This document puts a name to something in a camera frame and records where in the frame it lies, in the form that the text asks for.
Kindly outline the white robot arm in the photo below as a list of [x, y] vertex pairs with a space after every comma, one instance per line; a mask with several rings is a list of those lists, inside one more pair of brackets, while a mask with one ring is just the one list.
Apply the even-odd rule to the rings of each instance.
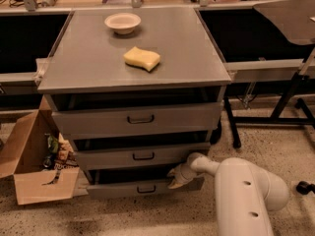
[[193, 152], [168, 172], [168, 187], [180, 188], [202, 174], [215, 179], [219, 236], [274, 236], [269, 213], [284, 208], [289, 199], [281, 177], [245, 159], [216, 162]]

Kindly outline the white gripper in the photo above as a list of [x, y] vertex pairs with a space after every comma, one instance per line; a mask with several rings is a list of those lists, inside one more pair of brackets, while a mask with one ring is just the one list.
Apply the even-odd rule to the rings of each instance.
[[187, 163], [181, 163], [177, 165], [175, 169], [171, 169], [166, 176], [174, 177], [174, 180], [172, 180], [167, 186], [168, 189], [174, 190], [181, 188], [183, 185], [191, 182], [194, 178], [197, 177], [197, 173], [192, 170]]

